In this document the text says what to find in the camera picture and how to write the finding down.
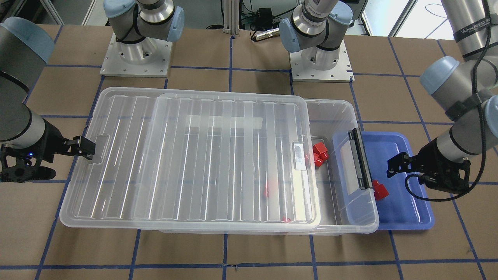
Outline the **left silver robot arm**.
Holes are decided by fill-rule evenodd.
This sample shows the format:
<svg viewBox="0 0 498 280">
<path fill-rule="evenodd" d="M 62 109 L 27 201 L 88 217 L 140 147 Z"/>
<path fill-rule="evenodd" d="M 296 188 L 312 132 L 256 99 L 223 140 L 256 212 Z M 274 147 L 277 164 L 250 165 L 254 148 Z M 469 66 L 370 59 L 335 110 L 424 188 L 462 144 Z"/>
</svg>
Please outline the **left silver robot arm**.
<svg viewBox="0 0 498 280">
<path fill-rule="evenodd" d="M 463 62 L 445 56 L 426 69 L 420 83 L 443 108 L 453 126 L 398 165 L 402 172 L 418 172 L 435 182 L 460 180 L 468 159 L 497 145 L 497 1 L 443 0 L 442 6 L 459 46 Z M 279 23 L 283 46 L 301 52 L 311 67 L 329 70 L 352 23 L 353 12 L 339 0 L 306 0 Z"/>
</svg>

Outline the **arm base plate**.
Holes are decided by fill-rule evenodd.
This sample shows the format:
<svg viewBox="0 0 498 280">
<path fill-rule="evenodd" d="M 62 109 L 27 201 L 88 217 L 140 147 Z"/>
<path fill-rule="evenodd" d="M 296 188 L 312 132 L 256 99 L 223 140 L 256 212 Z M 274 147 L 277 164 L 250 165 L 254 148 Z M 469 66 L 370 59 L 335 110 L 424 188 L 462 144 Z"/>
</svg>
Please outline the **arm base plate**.
<svg viewBox="0 0 498 280">
<path fill-rule="evenodd" d="M 173 42 L 146 38 L 136 44 L 116 41 L 113 34 L 100 74 L 106 77 L 167 78 Z"/>
<path fill-rule="evenodd" d="M 296 82 L 350 83 L 355 80 L 344 40 L 336 50 L 313 47 L 289 53 L 289 59 L 292 80 Z"/>
</svg>

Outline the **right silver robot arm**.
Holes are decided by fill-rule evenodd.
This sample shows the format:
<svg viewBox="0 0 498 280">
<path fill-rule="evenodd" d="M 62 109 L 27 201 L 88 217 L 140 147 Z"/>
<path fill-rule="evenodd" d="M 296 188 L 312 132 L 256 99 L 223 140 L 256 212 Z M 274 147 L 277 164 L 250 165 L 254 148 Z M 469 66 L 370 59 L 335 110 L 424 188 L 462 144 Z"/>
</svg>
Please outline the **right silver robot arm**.
<svg viewBox="0 0 498 280">
<path fill-rule="evenodd" d="M 105 0 L 105 16 L 114 33 L 101 73 L 159 75 L 168 71 L 170 49 L 179 41 L 185 11 L 172 0 Z M 1 23 L 1 156 L 52 162 L 55 154 L 92 158 L 95 145 L 78 151 L 71 140 L 26 105 L 27 95 L 48 64 L 55 43 L 36 24 L 20 17 Z"/>
</svg>

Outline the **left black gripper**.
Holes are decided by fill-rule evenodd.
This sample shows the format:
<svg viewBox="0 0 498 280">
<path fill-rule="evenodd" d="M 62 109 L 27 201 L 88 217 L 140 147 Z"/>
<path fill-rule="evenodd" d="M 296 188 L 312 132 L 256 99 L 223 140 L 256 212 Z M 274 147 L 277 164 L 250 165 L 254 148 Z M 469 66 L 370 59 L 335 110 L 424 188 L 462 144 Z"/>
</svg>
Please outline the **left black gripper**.
<svg viewBox="0 0 498 280">
<path fill-rule="evenodd" d="M 387 177 L 392 178 L 399 173 L 411 173 L 413 169 L 410 167 L 414 163 L 416 170 L 422 175 L 436 167 L 438 162 L 449 162 L 440 151 L 437 142 L 431 141 L 420 149 L 418 154 L 410 156 L 407 152 L 400 152 L 388 160 Z"/>
</svg>

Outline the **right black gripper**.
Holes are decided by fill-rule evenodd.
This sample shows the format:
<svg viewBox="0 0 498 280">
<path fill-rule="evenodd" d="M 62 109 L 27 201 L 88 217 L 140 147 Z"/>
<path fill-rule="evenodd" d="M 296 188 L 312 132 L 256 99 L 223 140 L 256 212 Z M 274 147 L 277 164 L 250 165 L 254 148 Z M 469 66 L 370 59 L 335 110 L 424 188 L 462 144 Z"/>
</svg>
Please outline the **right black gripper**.
<svg viewBox="0 0 498 280">
<path fill-rule="evenodd" d="M 48 163 L 54 162 L 55 154 L 65 156 L 80 156 L 92 161 L 95 155 L 96 144 L 82 135 L 75 136 L 72 140 L 64 138 L 59 129 L 48 121 L 44 121 L 45 130 L 36 142 L 35 158 Z"/>
</svg>

